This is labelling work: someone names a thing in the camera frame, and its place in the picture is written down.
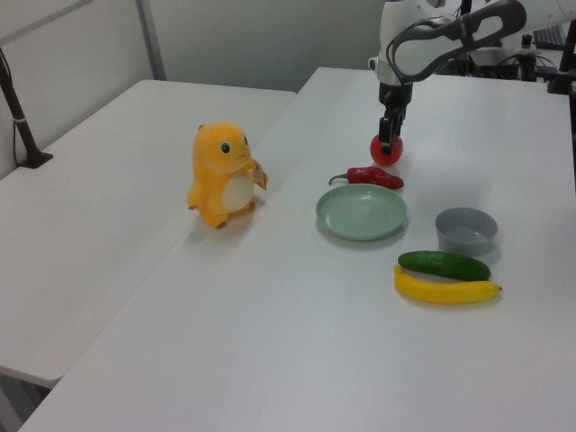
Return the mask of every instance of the red ball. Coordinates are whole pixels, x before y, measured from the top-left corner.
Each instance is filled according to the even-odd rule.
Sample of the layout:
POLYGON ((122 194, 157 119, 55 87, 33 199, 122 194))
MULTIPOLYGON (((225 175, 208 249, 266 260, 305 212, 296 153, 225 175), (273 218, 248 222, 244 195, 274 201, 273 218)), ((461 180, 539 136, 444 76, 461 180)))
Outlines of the red ball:
POLYGON ((392 140, 392 152, 390 155, 382 153, 382 143, 380 142, 380 137, 378 135, 372 138, 372 142, 370 143, 370 154, 372 155, 372 159, 376 164, 382 167, 389 167, 398 162, 398 159, 402 156, 402 151, 404 151, 404 143, 402 142, 402 138, 398 135, 396 135, 392 140))

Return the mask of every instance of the stuffed animal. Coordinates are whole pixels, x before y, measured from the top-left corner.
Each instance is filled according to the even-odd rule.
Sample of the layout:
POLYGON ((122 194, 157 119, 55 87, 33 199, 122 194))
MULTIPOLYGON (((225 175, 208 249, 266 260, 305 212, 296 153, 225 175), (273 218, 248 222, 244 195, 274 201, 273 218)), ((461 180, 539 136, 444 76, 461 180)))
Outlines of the stuffed animal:
POLYGON ((252 158, 246 134, 234 123, 201 126, 193 143, 192 165, 188 207, 198 209, 214 228, 226 225, 232 213, 254 208, 254 183, 266 189, 268 177, 252 158))

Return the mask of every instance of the red chili pepper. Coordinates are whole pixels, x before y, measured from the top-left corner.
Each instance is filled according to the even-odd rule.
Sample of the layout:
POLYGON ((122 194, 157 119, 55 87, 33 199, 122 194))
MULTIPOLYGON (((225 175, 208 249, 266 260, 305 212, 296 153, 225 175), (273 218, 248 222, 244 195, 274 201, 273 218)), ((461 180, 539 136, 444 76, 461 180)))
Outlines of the red chili pepper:
POLYGON ((367 166, 366 168, 350 168, 346 174, 336 175, 328 182, 332 185, 335 178, 345 178, 349 183, 368 183, 387 187, 388 189, 400 189, 404 186, 404 181, 396 175, 388 174, 378 166, 367 166))

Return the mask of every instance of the toy fruit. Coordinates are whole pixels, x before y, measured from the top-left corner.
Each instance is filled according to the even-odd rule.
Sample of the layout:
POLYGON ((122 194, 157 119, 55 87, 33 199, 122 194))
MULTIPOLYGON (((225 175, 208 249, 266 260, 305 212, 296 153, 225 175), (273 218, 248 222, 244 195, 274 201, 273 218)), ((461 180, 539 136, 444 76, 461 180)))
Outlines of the toy fruit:
POLYGON ((396 175, 388 174, 378 166, 367 166, 366 168, 350 168, 345 174, 335 175, 328 181, 329 185, 337 178, 345 178, 351 185, 356 183, 377 185, 388 189, 400 189, 404 186, 404 181, 396 175))
POLYGON ((490 268, 482 261, 448 252, 419 250, 398 257, 398 264, 408 270, 450 277, 460 281, 487 281, 490 268))
POLYGON ((380 142, 380 137, 378 135, 372 138, 372 142, 370 143, 370 154, 372 155, 373 161, 383 167, 389 167, 398 162, 398 159, 402 156, 402 151, 404 151, 404 143, 402 142, 402 138, 398 135, 395 135, 392 139, 390 155, 382 153, 382 143, 380 142))
POLYGON ((396 289, 402 294, 421 302, 458 304, 489 300, 502 290, 499 285, 488 281, 436 283, 423 281, 394 267, 396 289))
POLYGON ((188 207, 221 228, 229 216, 254 207, 254 183, 266 189, 267 175, 251 156, 244 131, 236 124, 203 125, 193 143, 194 181, 188 207))

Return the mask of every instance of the green stem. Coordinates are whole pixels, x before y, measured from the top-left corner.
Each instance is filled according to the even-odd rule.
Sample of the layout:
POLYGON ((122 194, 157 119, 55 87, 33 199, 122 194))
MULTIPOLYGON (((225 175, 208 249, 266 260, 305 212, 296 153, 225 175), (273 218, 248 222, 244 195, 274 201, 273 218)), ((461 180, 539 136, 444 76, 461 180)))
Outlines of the green stem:
POLYGON ((332 182, 334 181, 334 179, 336 178, 345 178, 346 180, 348 179, 348 174, 341 174, 341 175, 335 175, 332 178, 330 178, 330 180, 328 181, 329 185, 332 185, 332 182))

